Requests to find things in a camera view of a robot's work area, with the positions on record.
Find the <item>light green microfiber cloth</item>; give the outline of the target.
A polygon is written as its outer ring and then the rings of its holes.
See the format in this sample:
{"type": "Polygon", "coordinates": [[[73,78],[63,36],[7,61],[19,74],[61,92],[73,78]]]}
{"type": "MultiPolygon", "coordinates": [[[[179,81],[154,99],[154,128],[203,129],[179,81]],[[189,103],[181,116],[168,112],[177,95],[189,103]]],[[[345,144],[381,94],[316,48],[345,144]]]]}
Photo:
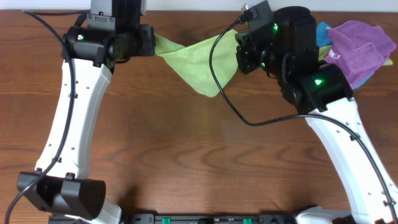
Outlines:
{"type": "MultiPolygon", "coordinates": [[[[237,33],[236,30],[227,32],[213,52],[213,70],[222,87],[226,86],[238,69],[237,33]]],[[[209,66],[210,50],[216,39],[214,36],[186,47],[156,34],[155,53],[197,93],[212,98],[220,92],[209,66]]]]}

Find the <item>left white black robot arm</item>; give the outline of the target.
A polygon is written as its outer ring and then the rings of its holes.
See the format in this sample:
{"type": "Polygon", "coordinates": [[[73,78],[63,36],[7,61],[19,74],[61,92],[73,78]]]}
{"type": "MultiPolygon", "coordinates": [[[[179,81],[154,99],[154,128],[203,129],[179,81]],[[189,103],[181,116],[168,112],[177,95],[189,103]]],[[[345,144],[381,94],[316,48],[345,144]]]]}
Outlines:
{"type": "Polygon", "coordinates": [[[90,148],[98,111],[114,68],[155,54],[154,28],[141,24],[144,0],[92,1],[62,46],[62,87],[52,128],[33,172],[21,172],[18,196],[70,223],[121,223],[106,184],[90,179],[90,148]]]}

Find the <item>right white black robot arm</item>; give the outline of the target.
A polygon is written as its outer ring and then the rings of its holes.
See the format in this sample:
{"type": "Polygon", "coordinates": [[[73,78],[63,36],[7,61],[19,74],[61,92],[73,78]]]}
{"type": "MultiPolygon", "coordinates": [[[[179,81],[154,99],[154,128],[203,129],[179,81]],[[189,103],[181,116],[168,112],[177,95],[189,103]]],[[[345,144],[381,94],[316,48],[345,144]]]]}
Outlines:
{"type": "Polygon", "coordinates": [[[347,194],[348,214],[314,208],[298,223],[396,223],[397,187],[361,122],[338,66],[318,58],[317,23],[306,7],[277,11],[267,1],[242,8],[247,31],[236,35],[240,71],[263,69],[324,145],[347,194]]]}

